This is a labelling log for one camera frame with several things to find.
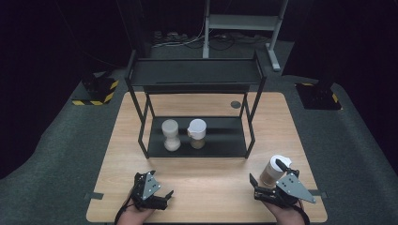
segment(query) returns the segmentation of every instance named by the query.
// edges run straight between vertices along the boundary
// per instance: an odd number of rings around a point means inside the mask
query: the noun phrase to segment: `wire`
[[[162,47],[162,46],[167,46],[167,47],[182,46],[182,45],[191,44],[199,39],[202,39],[204,37],[204,36],[202,36],[202,33],[203,33],[203,30],[205,27],[205,23],[206,23],[206,4],[205,4],[205,11],[203,14],[202,27],[200,29],[199,35],[197,35],[196,38],[194,38],[193,40],[190,40],[188,42],[169,42],[169,43],[157,44],[157,45],[152,46],[152,48],[158,48],[158,47]]]

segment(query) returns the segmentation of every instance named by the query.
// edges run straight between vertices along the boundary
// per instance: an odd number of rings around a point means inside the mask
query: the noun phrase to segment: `metal stand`
[[[209,29],[238,29],[238,30],[268,30],[273,31],[271,42],[266,44],[266,49],[274,71],[281,71],[278,59],[274,52],[276,40],[283,22],[288,0],[282,1],[282,6],[277,17],[274,16],[243,16],[243,15],[215,15],[210,14],[210,0],[207,0],[205,19],[205,43],[203,45],[203,58],[208,58]]]

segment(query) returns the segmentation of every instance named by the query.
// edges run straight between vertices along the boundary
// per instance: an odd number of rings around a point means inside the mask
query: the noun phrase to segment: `yellow and black tape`
[[[114,96],[115,89],[119,81],[114,81],[109,87],[109,92],[104,93],[104,97],[101,99],[73,99],[73,105],[104,105],[108,104]]]

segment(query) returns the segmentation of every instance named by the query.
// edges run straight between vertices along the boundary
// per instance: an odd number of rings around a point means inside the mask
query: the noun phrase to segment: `cup lid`
[[[283,157],[281,155],[275,155],[271,158],[270,163],[272,168],[275,171],[282,172],[282,169],[276,164],[276,159],[280,160],[284,165],[287,167],[290,167],[290,164],[292,164],[292,160],[289,157]]]

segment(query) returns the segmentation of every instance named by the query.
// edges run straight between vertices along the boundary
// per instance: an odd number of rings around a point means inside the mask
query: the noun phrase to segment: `hazard tape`
[[[104,100],[89,100],[89,99],[74,99],[72,101],[73,105],[105,105],[108,104],[111,99],[114,97],[115,89],[119,81],[114,81],[109,88],[109,94],[105,97]]]

